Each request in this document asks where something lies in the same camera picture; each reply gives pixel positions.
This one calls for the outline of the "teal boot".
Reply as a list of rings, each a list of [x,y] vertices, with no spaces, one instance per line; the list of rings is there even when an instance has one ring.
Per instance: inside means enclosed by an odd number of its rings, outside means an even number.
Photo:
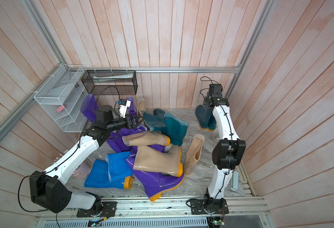
[[[216,120],[211,110],[203,105],[198,105],[195,109],[195,115],[202,130],[213,132],[216,129]]]
[[[162,109],[154,109],[153,114],[149,114],[146,111],[141,112],[144,117],[144,122],[148,126],[151,132],[164,132],[166,130],[166,124],[165,124],[165,111]]]
[[[181,146],[186,136],[189,124],[171,113],[165,113],[164,120],[166,128],[163,134],[170,138],[170,142],[172,144]]]

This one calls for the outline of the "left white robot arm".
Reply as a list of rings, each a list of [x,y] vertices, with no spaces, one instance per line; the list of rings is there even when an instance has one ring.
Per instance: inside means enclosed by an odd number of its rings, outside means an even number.
[[[100,215],[103,205],[99,196],[71,192],[65,185],[84,160],[110,137],[111,132],[123,128],[134,129],[140,124],[143,117],[129,115],[127,109],[123,104],[118,111],[110,105],[96,109],[96,120],[81,133],[78,143],[43,172],[35,171],[30,175],[31,201],[53,213],[79,209],[89,212],[92,217]]]

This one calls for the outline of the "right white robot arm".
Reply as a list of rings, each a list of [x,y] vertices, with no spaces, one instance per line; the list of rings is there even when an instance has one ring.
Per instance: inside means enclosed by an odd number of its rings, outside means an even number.
[[[207,106],[216,121],[219,133],[219,142],[212,152],[212,161],[215,165],[212,181],[207,188],[210,198],[221,199],[225,195],[225,188],[237,180],[234,169],[241,163],[246,143],[236,133],[230,114],[229,102],[222,95],[222,85],[209,85],[204,105]]]

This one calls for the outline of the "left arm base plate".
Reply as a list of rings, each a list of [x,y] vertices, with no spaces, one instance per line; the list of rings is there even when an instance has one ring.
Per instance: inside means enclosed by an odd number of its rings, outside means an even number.
[[[76,217],[87,218],[87,217],[114,217],[116,211],[116,201],[97,202],[91,209],[79,209]]]

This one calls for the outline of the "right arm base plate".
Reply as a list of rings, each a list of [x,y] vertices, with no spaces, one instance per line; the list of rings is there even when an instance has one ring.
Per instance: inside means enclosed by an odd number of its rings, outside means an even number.
[[[226,215],[229,214],[225,199],[189,199],[186,205],[191,209],[193,215]]]

